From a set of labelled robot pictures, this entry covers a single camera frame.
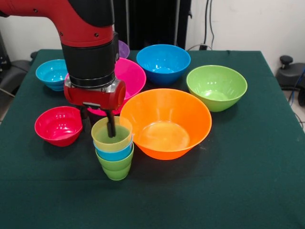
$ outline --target wire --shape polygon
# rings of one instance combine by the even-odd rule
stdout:
[[[212,43],[211,43],[211,48],[213,49],[213,43],[214,43],[214,32],[213,32],[213,27],[212,27],[212,2],[213,0],[211,0],[210,2],[210,28],[211,28],[211,33],[212,33]]]
[[[19,66],[17,66],[17,65],[14,65],[14,64],[11,64],[11,66],[13,66],[13,67],[15,67],[15,68],[18,68],[18,69],[20,69],[20,70],[23,70],[24,72],[28,72],[27,70],[25,70],[25,69],[23,69],[23,68],[20,68]]]
[[[0,88],[0,91],[4,92],[5,94],[8,94],[9,96],[15,98],[15,96],[11,93],[9,93],[8,91],[3,90],[2,88]]]
[[[208,21],[208,7],[209,7],[209,0],[206,0],[205,6],[205,26],[204,26],[204,44],[206,43],[206,35],[207,35],[207,21]]]
[[[209,47],[209,48],[212,50],[211,46],[209,46],[209,45],[207,45],[207,44],[197,44],[197,45],[194,45],[194,46],[192,46],[191,48],[189,48],[187,51],[189,51],[189,50],[191,50],[192,48],[195,48],[195,47],[197,47],[197,46],[200,46],[200,45],[205,45],[206,47]]]
[[[303,72],[302,72],[302,74],[299,76],[299,78],[297,79],[297,81],[296,81],[296,83],[295,83],[295,85],[294,85],[294,87],[293,87],[293,89],[292,89],[292,92],[291,92],[291,94],[290,94],[290,96],[289,96],[289,98],[288,98],[288,103],[290,104],[290,106],[292,106],[292,104],[293,104],[293,102],[294,102],[294,99],[295,99],[295,88],[296,88],[296,86],[301,82],[301,80],[303,79],[304,74],[305,74],[305,69],[303,70]]]
[[[302,129],[304,129],[304,125],[303,125],[304,122],[302,122],[302,120],[296,113],[295,113],[295,115],[296,115],[297,119],[299,120],[299,123],[301,124]]]

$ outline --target purple bowl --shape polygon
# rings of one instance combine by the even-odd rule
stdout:
[[[129,46],[126,43],[119,41],[119,52],[120,52],[120,57],[127,58],[130,53]]]

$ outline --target bowl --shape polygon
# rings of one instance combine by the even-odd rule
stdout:
[[[119,53],[120,53],[120,58],[127,58],[129,56],[129,53],[130,53],[130,49],[129,49],[129,46],[122,42],[122,41],[119,41]]]
[[[223,111],[246,93],[247,81],[237,71],[218,65],[195,68],[186,78],[190,93],[212,112]]]
[[[63,91],[67,73],[65,60],[48,61],[36,69],[37,78],[54,91]]]
[[[35,131],[55,146],[69,146],[82,130],[81,113],[70,106],[55,107],[42,113],[35,122]]]
[[[96,149],[97,154],[101,158],[103,158],[104,160],[107,160],[107,161],[120,161],[120,160],[123,160],[132,151],[132,140],[130,141],[129,145],[127,145],[124,149],[116,151],[116,152],[107,152],[107,151],[100,150],[95,145],[95,143],[93,143],[93,144],[94,144],[94,147]]]
[[[132,124],[133,142],[148,156],[172,160],[186,154],[209,134],[212,118],[195,96],[175,89],[137,94],[123,107],[121,117]]]
[[[179,79],[191,62],[182,48],[169,44],[148,46],[137,54],[138,64],[147,78],[157,85],[170,85]]]
[[[118,110],[113,111],[114,115],[118,115],[120,114],[124,104],[142,90],[146,83],[146,75],[144,70],[139,65],[124,58],[120,58],[117,61],[114,72],[116,77],[123,80],[126,85],[124,102]],[[88,108],[88,111],[95,115],[106,116],[106,113],[101,110]]]
[[[128,157],[120,161],[106,161],[101,158],[95,151],[95,154],[105,172],[107,177],[111,180],[123,180],[127,177],[130,167],[132,165],[134,145],[132,143],[132,151]]]
[[[97,121],[91,129],[91,136],[96,147],[104,152],[117,152],[128,146],[132,140],[132,124],[124,117],[114,117],[115,137],[108,137],[108,118]]]

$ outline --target orange bowl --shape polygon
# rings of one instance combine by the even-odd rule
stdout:
[[[179,158],[209,134],[212,118],[195,96],[175,89],[139,93],[123,107],[121,116],[132,124],[134,143],[159,160]]]

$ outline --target blue cup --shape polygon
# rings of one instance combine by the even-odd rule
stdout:
[[[102,151],[95,145],[94,142],[93,142],[93,144],[94,144],[94,147],[96,148],[96,152],[97,152],[98,156],[100,156],[102,159],[104,159],[106,161],[120,161],[120,160],[123,160],[127,156],[129,156],[129,154],[132,151],[132,140],[130,141],[128,146],[126,146],[126,148],[124,148],[120,151],[116,151],[116,152]]]
[[[43,63],[36,70],[36,77],[54,91],[63,91],[68,74],[65,60],[52,60]]]
[[[190,65],[191,57],[187,51],[177,46],[156,44],[139,51],[137,62],[151,82],[166,86],[183,75]]]

